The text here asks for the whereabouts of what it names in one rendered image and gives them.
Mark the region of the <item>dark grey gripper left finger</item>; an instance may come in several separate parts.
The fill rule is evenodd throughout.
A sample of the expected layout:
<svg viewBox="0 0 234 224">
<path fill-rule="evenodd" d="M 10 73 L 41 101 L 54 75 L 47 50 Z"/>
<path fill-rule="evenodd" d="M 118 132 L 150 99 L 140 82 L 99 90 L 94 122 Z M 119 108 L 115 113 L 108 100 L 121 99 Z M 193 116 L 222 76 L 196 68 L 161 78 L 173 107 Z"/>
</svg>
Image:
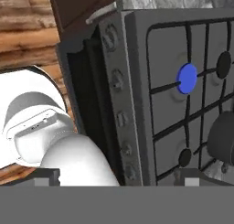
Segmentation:
<svg viewBox="0 0 234 224">
<path fill-rule="evenodd" d="M 4 187 L 59 187 L 58 169 L 38 168 L 25 178 L 4 184 Z"/>
</svg>

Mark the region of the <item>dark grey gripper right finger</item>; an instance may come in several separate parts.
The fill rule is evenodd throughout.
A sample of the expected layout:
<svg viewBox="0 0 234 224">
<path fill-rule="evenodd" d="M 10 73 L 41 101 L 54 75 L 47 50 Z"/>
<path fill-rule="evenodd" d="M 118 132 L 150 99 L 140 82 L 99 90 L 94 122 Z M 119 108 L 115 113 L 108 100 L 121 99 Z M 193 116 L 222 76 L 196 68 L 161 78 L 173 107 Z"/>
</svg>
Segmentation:
<svg viewBox="0 0 234 224">
<path fill-rule="evenodd" d="M 206 176 L 195 168 L 182 168 L 175 172 L 175 185 L 181 187 L 233 187 L 233 184 Z"/>
</svg>

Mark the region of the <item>dark grey stove knob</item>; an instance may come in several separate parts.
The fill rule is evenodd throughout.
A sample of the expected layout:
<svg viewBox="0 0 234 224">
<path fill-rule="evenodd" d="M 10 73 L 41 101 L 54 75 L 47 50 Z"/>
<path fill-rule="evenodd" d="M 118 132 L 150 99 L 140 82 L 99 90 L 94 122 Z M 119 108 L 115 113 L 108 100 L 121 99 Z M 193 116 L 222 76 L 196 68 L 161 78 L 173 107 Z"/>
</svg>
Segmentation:
<svg viewBox="0 0 234 224">
<path fill-rule="evenodd" d="M 123 111 L 116 113 L 116 122 L 119 127 L 124 127 L 128 123 L 127 114 Z"/>
<path fill-rule="evenodd" d="M 124 168 L 125 175 L 130 180 L 135 180 L 137 178 L 136 172 L 131 164 L 127 164 Z"/>
<path fill-rule="evenodd" d="M 117 49 L 119 39 L 117 30 L 114 25 L 108 25 L 105 28 L 102 39 L 108 51 L 113 52 L 115 49 Z"/>
<path fill-rule="evenodd" d="M 124 87 L 123 75 L 118 69 L 115 69 L 112 72 L 112 89 L 115 92 L 120 92 L 123 90 L 123 87 Z"/>
<path fill-rule="evenodd" d="M 121 152 L 124 156 L 131 156 L 133 154 L 133 149 L 127 141 L 122 143 Z"/>
</svg>

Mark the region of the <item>dark grey stove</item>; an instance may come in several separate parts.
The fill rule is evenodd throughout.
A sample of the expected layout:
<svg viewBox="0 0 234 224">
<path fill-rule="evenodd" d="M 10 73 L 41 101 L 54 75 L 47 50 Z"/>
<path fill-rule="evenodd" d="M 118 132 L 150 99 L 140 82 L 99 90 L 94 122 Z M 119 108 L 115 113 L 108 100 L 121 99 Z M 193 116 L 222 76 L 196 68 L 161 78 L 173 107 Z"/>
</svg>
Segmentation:
<svg viewBox="0 0 234 224">
<path fill-rule="evenodd" d="M 119 39 L 113 52 L 102 39 L 108 25 L 115 26 Z M 223 112 L 234 112 L 234 10 L 121 11 L 60 41 L 58 58 L 75 123 L 85 134 L 67 55 L 80 51 L 90 38 L 101 41 L 124 185 L 173 186 L 182 168 L 234 184 L 234 165 L 224 174 L 222 163 L 207 152 L 213 122 Z M 176 76 L 187 63 L 197 68 L 197 84 L 182 94 Z M 120 92 L 112 89 L 115 69 L 123 75 Z M 124 127 L 116 122 L 120 111 L 128 117 Z M 124 141 L 133 149 L 131 156 L 122 155 Z M 135 180 L 126 177 L 127 164 L 133 166 Z"/>
</svg>

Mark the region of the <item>dark grey pan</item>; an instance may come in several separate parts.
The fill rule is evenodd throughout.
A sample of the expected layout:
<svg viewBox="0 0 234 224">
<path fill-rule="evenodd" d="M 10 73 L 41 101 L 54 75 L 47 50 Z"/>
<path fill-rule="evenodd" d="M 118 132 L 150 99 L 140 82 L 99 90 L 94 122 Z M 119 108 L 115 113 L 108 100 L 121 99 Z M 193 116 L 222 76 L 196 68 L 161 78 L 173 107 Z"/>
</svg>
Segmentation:
<svg viewBox="0 0 234 224">
<path fill-rule="evenodd" d="M 223 112 L 213 122 L 207 138 L 207 152 L 222 163 L 224 174 L 234 165 L 234 112 Z"/>
</svg>

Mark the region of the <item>brown cupboard door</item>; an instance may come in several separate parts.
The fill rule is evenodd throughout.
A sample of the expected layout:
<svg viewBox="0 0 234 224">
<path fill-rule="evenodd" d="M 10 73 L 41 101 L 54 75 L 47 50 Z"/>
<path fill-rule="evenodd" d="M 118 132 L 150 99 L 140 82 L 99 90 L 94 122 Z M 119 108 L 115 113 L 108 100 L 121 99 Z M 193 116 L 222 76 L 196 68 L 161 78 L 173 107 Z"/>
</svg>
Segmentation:
<svg viewBox="0 0 234 224">
<path fill-rule="evenodd" d="M 69 37 L 81 30 L 92 13 L 113 2 L 114 0 L 50 0 L 59 38 Z"/>
</svg>

